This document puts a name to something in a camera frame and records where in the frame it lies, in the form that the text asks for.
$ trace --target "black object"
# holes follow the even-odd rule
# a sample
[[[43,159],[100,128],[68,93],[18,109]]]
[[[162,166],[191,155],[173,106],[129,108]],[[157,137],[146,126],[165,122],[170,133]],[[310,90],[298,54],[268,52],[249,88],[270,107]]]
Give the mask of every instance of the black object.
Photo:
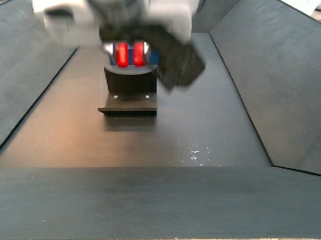
[[[157,114],[157,69],[143,74],[125,75],[110,71],[107,68],[106,79],[109,97],[104,114]]]

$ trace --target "blue part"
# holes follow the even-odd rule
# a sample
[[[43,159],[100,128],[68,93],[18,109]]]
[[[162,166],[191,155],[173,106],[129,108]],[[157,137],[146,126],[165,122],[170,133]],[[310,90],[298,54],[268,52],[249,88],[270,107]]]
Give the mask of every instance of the blue part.
[[[133,49],[131,45],[130,45],[130,49],[129,49],[129,64],[130,65],[134,64],[134,49]]]
[[[158,65],[158,63],[159,63],[159,58],[161,58],[161,56],[159,56],[158,52],[151,51],[149,64],[150,64],[150,65]]]
[[[114,61],[114,58],[110,56],[110,64],[114,66],[114,65],[117,65],[115,64],[115,61]]]

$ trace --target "dark gray surface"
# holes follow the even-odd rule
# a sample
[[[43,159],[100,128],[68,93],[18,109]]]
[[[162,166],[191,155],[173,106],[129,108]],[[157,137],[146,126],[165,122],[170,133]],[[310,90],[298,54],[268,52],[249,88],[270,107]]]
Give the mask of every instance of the dark gray surface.
[[[159,86],[155,118],[107,118],[100,50],[80,49],[0,153],[0,167],[270,166],[209,34],[193,87]]]
[[[0,170],[2,239],[320,238],[321,178],[276,168]]]
[[[209,33],[240,0],[205,0],[206,4],[193,17],[193,32]]]
[[[242,0],[210,33],[274,165],[321,173],[321,24]]]
[[[0,145],[71,53],[51,41],[30,0],[0,5]]]

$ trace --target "bin floor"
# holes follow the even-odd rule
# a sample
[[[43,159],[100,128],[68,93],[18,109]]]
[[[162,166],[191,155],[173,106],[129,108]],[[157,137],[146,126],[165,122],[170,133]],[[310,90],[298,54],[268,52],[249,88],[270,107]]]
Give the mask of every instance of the bin floor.
[[[209,34],[207,69],[190,89],[158,86],[157,117],[106,117],[109,57],[80,49],[0,152],[0,167],[269,167]]]

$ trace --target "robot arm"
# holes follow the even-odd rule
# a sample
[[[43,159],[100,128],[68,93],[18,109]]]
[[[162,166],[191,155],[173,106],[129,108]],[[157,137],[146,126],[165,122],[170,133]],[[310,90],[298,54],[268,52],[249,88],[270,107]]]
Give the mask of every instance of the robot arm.
[[[161,24],[182,42],[191,38],[191,16],[199,0],[34,0],[34,11],[66,46],[102,44],[99,26]]]
[[[146,41],[159,58],[167,89],[189,86],[205,70],[194,49],[191,16],[199,0],[34,0],[35,14],[64,45]]]

